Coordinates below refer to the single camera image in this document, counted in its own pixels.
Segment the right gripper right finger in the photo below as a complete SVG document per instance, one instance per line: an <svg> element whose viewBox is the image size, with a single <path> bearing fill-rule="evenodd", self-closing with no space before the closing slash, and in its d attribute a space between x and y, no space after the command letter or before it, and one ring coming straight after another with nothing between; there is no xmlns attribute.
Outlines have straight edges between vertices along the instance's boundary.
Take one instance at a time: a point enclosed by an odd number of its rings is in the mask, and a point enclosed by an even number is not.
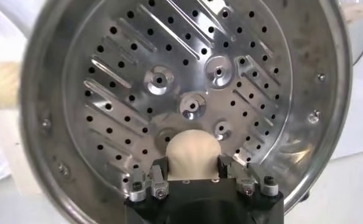
<svg viewBox="0 0 363 224"><path fill-rule="evenodd" d="M258 164L241 164L230 156L217 157L219 178L234 178L237 191L251 197L257 190L266 197L279 195L279 186L274 177L265 174Z"/></svg>

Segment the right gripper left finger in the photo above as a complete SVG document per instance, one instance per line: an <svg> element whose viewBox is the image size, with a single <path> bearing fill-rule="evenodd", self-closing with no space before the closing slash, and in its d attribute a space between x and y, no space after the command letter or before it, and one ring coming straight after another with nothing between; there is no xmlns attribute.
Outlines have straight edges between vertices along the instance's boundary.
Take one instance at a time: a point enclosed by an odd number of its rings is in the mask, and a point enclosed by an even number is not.
<svg viewBox="0 0 363 224"><path fill-rule="evenodd" d="M164 200L169 194L168 165L168 158L165 156L154 160L148 173L141 168L134 168L128 200L139 203L149 195L157 200Z"/></svg>

